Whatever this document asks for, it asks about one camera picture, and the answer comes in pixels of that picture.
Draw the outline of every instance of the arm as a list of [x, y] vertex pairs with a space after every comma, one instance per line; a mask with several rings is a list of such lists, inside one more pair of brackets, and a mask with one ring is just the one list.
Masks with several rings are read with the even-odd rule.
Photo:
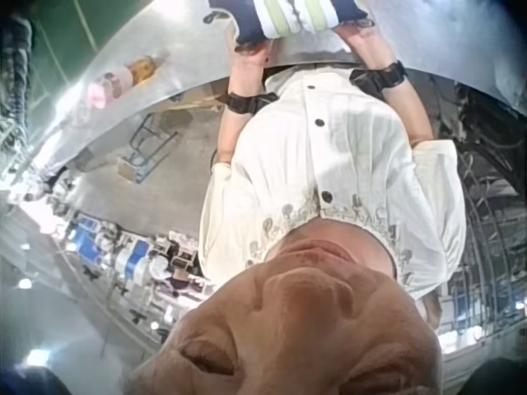
[[[227, 47], [231, 56], [231, 78], [229, 93], [251, 97], [261, 93], [262, 77], [265, 63], [268, 61], [272, 42], [266, 41], [256, 45], [248, 52], [239, 53], [234, 50], [232, 33], [227, 29]], [[217, 160], [221, 163], [231, 163], [236, 150], [236, 143], [241, 131], [252, 118], [251, 114], [237, 114], [227, 107], [220, 123], [217, 139]]]
[[[397, 61], [394, 52], [375, 27], [362, 29], [343, 25], [335, 30], [371, 70], [387, 68]], [[412, 147], [419, 142], [434, 139], [427, 112], [410, 81], [406, 80], [395, 88], [384, 89], [383, 95], [403, 121]]]

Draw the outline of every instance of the man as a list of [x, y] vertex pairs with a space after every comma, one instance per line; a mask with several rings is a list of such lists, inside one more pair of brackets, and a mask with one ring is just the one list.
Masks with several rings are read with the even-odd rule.
[[387, 104], [353, 86], [349, 68], [309, 66], [268, 78], [279, 100], [261, 109], [250, 97], [271, 44], [231, 46], [199, 245], [205, 276], [224, 285], [129, 393], [439, 393], [441, 349], [415, 300], [464, 249], [455, 149], [434, 141], [375, 28], [336, 31], [378, 71]]

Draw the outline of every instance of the cable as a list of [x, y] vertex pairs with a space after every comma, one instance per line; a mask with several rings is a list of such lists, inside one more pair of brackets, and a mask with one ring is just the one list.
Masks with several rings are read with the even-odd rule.
[[495, 142], [492, 140], [489, 136], [485, 135], [484, 133], [475, 132], [475, 134], [478, 135], [482, 140], [484, 140], [487, 144], [490, 144], [494, 148], [498, 150], [514, 150], [521, 146], [522, 143], [525, 143], [525, 141], [521, 138], [517, 142], [513, 142], [511, 144], [502, 144], [500, 142]]

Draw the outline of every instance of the nose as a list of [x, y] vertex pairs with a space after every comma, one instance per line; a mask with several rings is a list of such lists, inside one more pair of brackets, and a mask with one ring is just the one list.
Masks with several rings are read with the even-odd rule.
[[277, 309], [282, 320], [300, 320], [304, 327], [349, 318], [352, 305], [353, 292], [347, 283], [313, 267], [271, 277], [263, 288], [264, 308]]

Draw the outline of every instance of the white shirt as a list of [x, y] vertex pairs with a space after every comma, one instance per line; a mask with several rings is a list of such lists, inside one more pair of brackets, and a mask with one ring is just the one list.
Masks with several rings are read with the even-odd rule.
[[218, 285], [317, 216], [374, 235], [414, 299], [458, 266], [466, 228], [453, 142], [412, 149], [395, 111], [352, 86], [350, 72], [303, 67], [269, 78], [280, 100], [247, 123], [231, 165], [214, 165], [198, 252]]

